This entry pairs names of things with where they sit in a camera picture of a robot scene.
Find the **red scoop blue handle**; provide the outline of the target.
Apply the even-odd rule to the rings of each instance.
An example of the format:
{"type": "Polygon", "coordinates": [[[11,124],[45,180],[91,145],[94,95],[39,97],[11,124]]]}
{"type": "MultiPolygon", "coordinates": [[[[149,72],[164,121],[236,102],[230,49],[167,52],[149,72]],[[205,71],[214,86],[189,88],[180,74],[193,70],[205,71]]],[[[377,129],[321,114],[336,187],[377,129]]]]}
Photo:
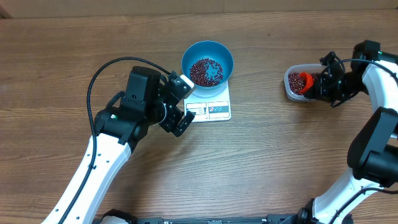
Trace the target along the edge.
{"type": "Polygon", "coordinates": [[[300,94],[304,95],[313,86],[313,77],[311,73],[302,72],[299,74],[300,78],[303,78],[305,86],[300,90],[300,94]]]}

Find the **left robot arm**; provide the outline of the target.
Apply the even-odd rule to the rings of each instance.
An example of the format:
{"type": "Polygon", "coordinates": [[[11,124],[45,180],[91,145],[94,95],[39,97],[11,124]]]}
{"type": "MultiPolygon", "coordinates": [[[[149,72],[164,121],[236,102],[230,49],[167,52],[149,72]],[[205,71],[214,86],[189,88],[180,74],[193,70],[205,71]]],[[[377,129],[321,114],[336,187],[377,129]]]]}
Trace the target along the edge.
{"type": "Polygon", "coordinates": [[[175,72],[135,66],[124,91],[117,93],[94,120],[85,156],[45,223],[91,223],[116,174],[150,126],[159,124],[179,137],[194,119],[177,104],[194,89],[175,72]]]}

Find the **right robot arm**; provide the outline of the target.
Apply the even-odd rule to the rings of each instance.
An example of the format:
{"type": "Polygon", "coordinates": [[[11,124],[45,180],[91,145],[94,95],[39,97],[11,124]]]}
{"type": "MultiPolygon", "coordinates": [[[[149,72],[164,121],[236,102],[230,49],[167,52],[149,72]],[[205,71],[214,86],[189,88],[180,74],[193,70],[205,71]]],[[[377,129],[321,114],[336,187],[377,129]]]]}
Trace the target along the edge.
{"type": "Polygon", "coordinates": [[[303,79],[299,94],[285,83],[292,101],[322,100],[331,107],[345,103],[359,92],[369,96],[373,115],[348,149],[345,173],[321,196],[311,199],[293,215],[268,215],[269,223],[352,223],[350,212],[376,192],[395,194],[397,147],[388,142],[397,137],[397,56],[381,51],[379,42],[364,40],[354,46],[345,61],[329,52],[320,58],[317,77],[305,72],[303,65],[291,67],[303,79]]]}

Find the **white digital kitchen scale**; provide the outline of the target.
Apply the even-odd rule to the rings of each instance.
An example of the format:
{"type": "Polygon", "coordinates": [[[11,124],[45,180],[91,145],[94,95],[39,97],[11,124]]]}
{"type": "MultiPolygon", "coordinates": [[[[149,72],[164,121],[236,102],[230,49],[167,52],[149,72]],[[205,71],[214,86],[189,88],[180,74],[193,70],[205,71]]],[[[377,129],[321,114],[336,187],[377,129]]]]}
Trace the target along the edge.
{"type": "Polygon", "coordinates": [[[231,119],[231,103],[228,82],[212,90],[195,89],[184,99],[184,111],[195,114],[193,123],[229,121],[231,119]]]}

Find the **red beans in bowl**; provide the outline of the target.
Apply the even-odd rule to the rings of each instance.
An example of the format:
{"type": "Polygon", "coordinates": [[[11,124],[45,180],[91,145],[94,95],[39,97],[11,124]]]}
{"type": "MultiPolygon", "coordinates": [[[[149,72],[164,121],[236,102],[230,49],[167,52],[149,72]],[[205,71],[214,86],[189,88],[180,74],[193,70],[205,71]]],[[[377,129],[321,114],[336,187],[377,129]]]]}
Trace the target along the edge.
{"type": "Polygon", "coordinates": [[[213,87],[223,79],[223,67],[210,58],[197,60],[189,69],[190,79],[198,86],[213,87]]]}

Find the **blue bowl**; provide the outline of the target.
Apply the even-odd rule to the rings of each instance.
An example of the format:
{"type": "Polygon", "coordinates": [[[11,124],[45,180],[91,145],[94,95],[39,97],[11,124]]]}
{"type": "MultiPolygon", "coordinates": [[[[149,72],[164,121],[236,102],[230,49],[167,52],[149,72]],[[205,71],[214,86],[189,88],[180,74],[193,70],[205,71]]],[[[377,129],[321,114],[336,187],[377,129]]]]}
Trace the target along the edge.
{"type": "Polygon", "coordinates": [[[227,47],[219,42],[204,40],[190,46],[184,53],[181,61],[183,74],[190,79],[189,69],[200,59],[210,58],[220,63],[223,67],[223,79],[221,83],[213,87],[203,87],[195,84],[197,89],[212,90],[227,82],[234,70],[234,59],[227,47]]]}

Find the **clear plastic container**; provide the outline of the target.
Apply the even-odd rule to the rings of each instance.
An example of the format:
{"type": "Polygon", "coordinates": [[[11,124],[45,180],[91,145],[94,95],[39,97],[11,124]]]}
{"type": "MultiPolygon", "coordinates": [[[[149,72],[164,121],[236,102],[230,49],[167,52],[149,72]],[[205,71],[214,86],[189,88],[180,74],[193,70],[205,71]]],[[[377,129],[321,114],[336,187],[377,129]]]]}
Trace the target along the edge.
{"type": "Polygon", "coordinates": [[[285,92],[287,98],[291,101],[299,101],[299,102],[308,102],[311,99],[305,98],[303,95],[297,95],[290,89],[289,84],[289,74],[294,72],[308,72],[308,73],[320,73],[325,68],[324,65],[320,63],[311,63],[311,64],[301,64],[301,65],[294,65],[287,69],[284,75],[284,85],[285,85],[285,92]]]}

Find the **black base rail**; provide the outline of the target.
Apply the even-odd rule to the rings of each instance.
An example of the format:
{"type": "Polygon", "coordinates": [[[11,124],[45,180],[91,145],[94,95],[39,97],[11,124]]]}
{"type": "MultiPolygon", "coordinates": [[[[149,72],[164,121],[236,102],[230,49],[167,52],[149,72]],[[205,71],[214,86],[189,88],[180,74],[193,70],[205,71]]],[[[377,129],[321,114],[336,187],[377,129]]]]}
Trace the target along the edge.
{"type": "Polygon", "coordinates": [[[130,213],[112,209],[101,218],[95,218],[92,224],[128,223],[128,224],[293,224],[320,223],[317,219],[310,220],[309,210],[301,208],[296,214],[269,214],[265,217],[229,217],[229,218],[181,218],[164,219],[137,218],[130,213]]]}

